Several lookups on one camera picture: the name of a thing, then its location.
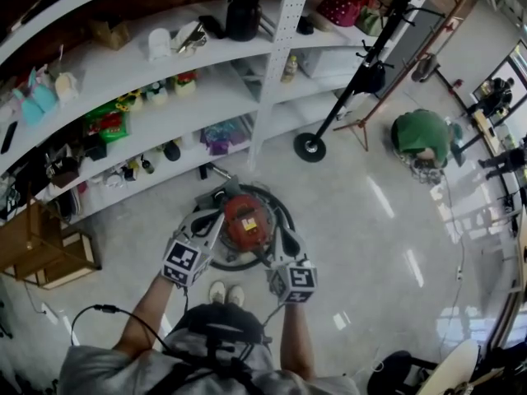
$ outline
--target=concrete floor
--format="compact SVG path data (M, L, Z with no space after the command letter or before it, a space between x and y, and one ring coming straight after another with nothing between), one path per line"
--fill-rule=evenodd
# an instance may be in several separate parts
M368 100L352 116L361 117L371 105ZM485 182L477 167L476 159L487 157L482 143L470 148L462 168L451 160L445 169L450 197L445 183L432 187L412 176L382 142L397 116L420 106L451 119L460 115L435 78L424 85L407 82L368 123L368 153L348 130L328 132L328 155L309 165L292 151L294 133L288 133L265 143L254 173L247 171L245 153L218 162L246 183L265 184L289 207L319 268L319 290L305 307L317 373L353 376L364 393L372 368L391 352L404 349L438 361L464 339L483 344L495 317L489 300L501 273L501 256L483 256L481 250L499 243L500 228L492 228L490 220L500 209L482 207L496 201L502 190L497 179ZM89 218L85 226L94 231L103 270L52 291L30 288L37 304L45 301L60 316L57 325L34 313L21 283L3 277L0 298L16 335L12 341L0 340L0 366L7 375L23 370L46 385L57 377L69 345L63 317L71 321L96 303L133 309L159 270L168 237L193 209L193 199L221 182L214 175L199 181L191 171ZM460 218L456 226L450 198ZM453 306L461 240L463 280ZM190 290L190 305L205 302L217 279L242 285L245 307L262 320L276 306L262 267L208 271ZM177 323L183 308L182 293L175 290L166 328ZM90 312L75 333L82 344L111 347L125 321ZM277 368L281 326L282 314L268 325Z

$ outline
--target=black coat rack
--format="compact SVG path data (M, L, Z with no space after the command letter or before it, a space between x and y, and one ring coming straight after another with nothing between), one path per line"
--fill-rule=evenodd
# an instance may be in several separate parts
M389 67L389 65L386 65L379 60L379 56L402 21L415 26L413 22L406 19L405 15L411 11L419 10L430 12L427 9L415 7L408 8L408 5L411 1L412 0L394 0L392 2L389 7L389 18L385 28L382 30L379 38L372 47L368 48L365 46L365 49L368 53L364 57L361 66L358 68L357 72L347 85L346 90L340 96L335 106L329 112L328 117L322 123L317 133L302 133L295 138L294 149L296 154L302 160L308 162L319 162L325 157L326 145L324 144L324 141L322 141L321 137L328 129L329 125L335 120L340 109L346 104L347 99L351 95L363 92L364 84L371 82L371 79L376 74L375 71L378 68L384 68L384 66Z

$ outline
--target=red polka dot bag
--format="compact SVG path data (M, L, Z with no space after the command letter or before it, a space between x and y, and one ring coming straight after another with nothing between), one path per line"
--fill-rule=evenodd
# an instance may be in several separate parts
M337 26L353 26L370 0L322 0L316 11Z

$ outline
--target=person in black clothing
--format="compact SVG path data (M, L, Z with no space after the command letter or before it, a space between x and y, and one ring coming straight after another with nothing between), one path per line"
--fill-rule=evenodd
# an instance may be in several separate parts
M489 118L498 110L509 106L512 102L511 88L514 86L514 79L510 77L506 81L497 77L492 81L492 92L483 97L479 102L471 105L467 113L472 115L479 109L483 110L485 117Z
M491 177L496 177L497 175L504 173L512 173L522 167L525 167L527 160L525 157L525 152L527 148L525 146L511 149L510 151L505 151L498 156L494 156L488 160L482 161L478 160L479 165L482 168L489 167L499 167L495 170L487 173L485 179L489 180Z

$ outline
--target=person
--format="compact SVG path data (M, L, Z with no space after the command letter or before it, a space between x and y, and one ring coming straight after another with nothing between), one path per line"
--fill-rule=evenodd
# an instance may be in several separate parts
M398 117L391 128L397 152L432 160L436 168L446 165L451 143L462 138L463 130L458 124L446 124L439 114L426 109Z
M133 314L159 329L174 284L158 275ZM280 361L275 371L264 326L242 309L244 291L214 282L211 304L189 310L166 337L164 352L152 349L154 335L129 318L112 349L72 346L63 363L58 393L349 393L350 378L317 378L301 304L286 304Z
M514 79L510 77L506 81L497 77L491 82L492 91L490 94L484 96L476 104L471 105L467 109L467 114L474 114L481 109L485 117L489 118L497 111L508 107L512 102L512 90L514 86Z
M488 160L478 160L481 168L498 167L495 170L487 173L487 175L485 175L485 179L489 180L490 178L496 177L500 174L512 173L522 167L525 167L527 164L527 156L525 154L526 151L527 147L521 146L502 152L500 155L494 156Z

